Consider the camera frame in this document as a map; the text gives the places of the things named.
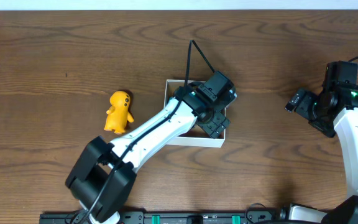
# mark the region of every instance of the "wooden table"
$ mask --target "wooden table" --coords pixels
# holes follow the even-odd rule
[[[290,202],[333,208],[346,194],[338,138],[284,110],[321,91],[328,62],[358,55],[358,11],[0,12],[0,223],[79,208],[64,181],[103,131],[109,97],[134,94],[134,129],[183,79],[188,41],[236,85],[223,147],[165,146],[128,206],[244,210]],[[190,78],[211,76],[194,51]]]

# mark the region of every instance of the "yellow plush toy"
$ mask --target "yellow plush toy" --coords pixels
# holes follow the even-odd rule
[[[131,98],[124,91],[117,91],[110,97],[111,107],[107,110],[107,120],[104,130],[112,131],[116,134],[125,132],[127,121],[134,122],[134,118],[128,112],[129,103]]]

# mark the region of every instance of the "white backdrop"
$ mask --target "white backdrop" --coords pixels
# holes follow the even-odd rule
[[[358,9],[358,0],[0,0],[0,10]]]

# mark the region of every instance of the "brown table surface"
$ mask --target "brown table surface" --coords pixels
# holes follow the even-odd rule
[[[141,168],[128,206],[244,210],[344,200],[338,138],[284,110],[299,87],[318,93],[325,65],[358,55],[358,11],[0,12],[0,223],[38,223],[79,203],[65,179],[104,131],[109,97],[134,94],[135,123],[183,79],[188,41],[236,85],[222,148],[165,146]],[[211,72],[193,52],[190,78]]]

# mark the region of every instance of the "green strip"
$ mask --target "green strip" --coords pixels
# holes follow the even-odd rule
[[[231,219],[233,220],[233,224],[240,224],[240,216],[239,215],[233,215],[231,217]]]
[[[160,224],[160,216],[159,215],[152,216],[152,224]]]

